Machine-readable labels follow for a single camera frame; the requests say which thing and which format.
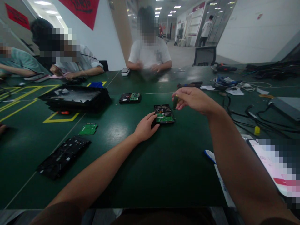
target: teal shirt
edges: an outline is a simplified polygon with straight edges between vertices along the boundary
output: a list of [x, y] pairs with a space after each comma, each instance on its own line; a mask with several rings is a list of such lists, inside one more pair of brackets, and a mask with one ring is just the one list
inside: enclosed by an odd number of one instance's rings
[[[38, 73], [51, 74], [32, 55], [14, 47], [12, 47], [12, 57], [11, 58], [0, 57], [0, 63], [15, 68], [33, 70]], [[2, 73], [12, 74], [11, 72], [8, 72], [3, 69], [0, 69], [0, 71]]]

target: office chair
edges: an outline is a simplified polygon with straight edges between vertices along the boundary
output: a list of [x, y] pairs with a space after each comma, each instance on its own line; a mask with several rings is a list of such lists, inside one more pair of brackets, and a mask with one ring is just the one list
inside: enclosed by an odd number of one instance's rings
[[99, 60], [99, 63], [101, 63], [103, 65], [103, 70], [106, 72], [106, 71], [109, 71], [108, 70], [108, 64], [107, 64], [107, 61], [106, 60]]
[[217, 47], [205, 46], [195, 49], [195, 59], [192, 66], [212, 66], [216, 62]]

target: white t-shirt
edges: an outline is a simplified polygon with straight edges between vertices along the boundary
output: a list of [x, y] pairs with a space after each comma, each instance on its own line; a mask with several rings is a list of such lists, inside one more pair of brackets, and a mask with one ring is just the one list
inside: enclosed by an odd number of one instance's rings
[[161, 65], [170, 61], [171, 56], [165, 41], [156, 37], [153, 44], [141, 40], [133, 43], [128, 61], [136, 63], [138, 60], [144, 64], [144, 69], [149, 69], [154, 64]]
[[204, 27], [203, 27], [203, 31], [202, 31], [202, 34], [201, 36], [202, 37], [208, 37], [209, 36], [209, 33], [211, 32], [213, 28], [213, 23], [212, 21], [208, 20], [205, 24], [204, 24]]
[[94, 54], [89, 50], [88, 47], [81, 45], [80, 46], [80, 53], [85, 55], [80, 55], [80, 62], [79, 66], [75, 62], [56, 62], [56, 66], [62, 69], [62, 73], [66, 72], [79, 72], [81, 70], [88, 70], [92, 69], [94, 67], [101, 66], [103, 68], [103, 65], [99, 63], [98, 60], [94, 59]]

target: red banner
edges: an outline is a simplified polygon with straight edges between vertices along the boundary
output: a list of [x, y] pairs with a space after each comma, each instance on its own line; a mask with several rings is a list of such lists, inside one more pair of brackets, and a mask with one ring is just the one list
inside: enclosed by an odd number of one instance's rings
[[59, 0], [89, 28], [94, 29], [99, 0]]
[[26, 16], [24, 16], [19, 11], [15, 10], [13, 7], [5, 4], [8, 18], [13, 20], [14, 22], [20, 24], [21, 26], [25, 27], [26, 29], [30, 30], [29, 21]]

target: green table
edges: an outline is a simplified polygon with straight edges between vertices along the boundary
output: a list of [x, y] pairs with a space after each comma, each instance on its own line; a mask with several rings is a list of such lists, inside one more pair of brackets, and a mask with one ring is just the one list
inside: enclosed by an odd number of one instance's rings
[[[226, 75], [235, 80], [256, 81], [251, 75]], [[45, 102], [36, 99], [61, 84], [60, 80], [32, 83], [25, 89], [11, 88], [16, 92], [11, 99], [18, 101], [0, 104], [0, 121], [12, 127], [0, 139], [0, 209], [45, 208], [87, 165], [133, 133], [140, 119], [152, 112], [154, 105], [172, 105], [171, 95], [178, 83], [203, 81], [204, 85], [212, 85], [210, 80], [214, 77], [210, 67], [174, 68], [160, 75], [131, 72], [128, 77], [122, 77], [120, 71], [106, 72], [89, 78], [83, 85], [92, 81], [106, 82], [104, 87], [108, 89], [112, 103], [99, 114], [74, 113], [68, 116], [51, 116]], [[8, 84], [13, 86], [21, 81], [20, 78], [11, 78]], [[297, 78], [263, 81], [272, 84], [268, 90], [274, 96], [300, 96]], [[142, 101], [120, 105], [120, 95], [128, 92], [140, 92]], [[221, 104], [223, 97], [218, 92], [206, 93]], [[266, 108], [267, 102], [262, 101], [257, 92], [244, 93], [243, 96], [231, 97], [231, 109], [243, 113], [250, 104], [254, 105], [252, 112]], [[141, 143], [131, 153], [93, 207], [226, 205], [213, 163], [203, 153], [205, 149], [213, 150], [207, 119], [190, 108], [175, 111], [174, 115], [174, 125], [161, 126], [150, 140]], [[266, 116], [275, 122], [291, 124], [273, 109]], [[238, 119], [249, 123], [247, 118]], [[77, 135], [86, 123], [96, 123], [99, 127], [94, 135], [86, 136], [92, 141], [91, 145], [63, 177], [52, 181], [37, 174], [37, 165], [68, 137]], [[261, 138], [270, 137], [262, 132]]]

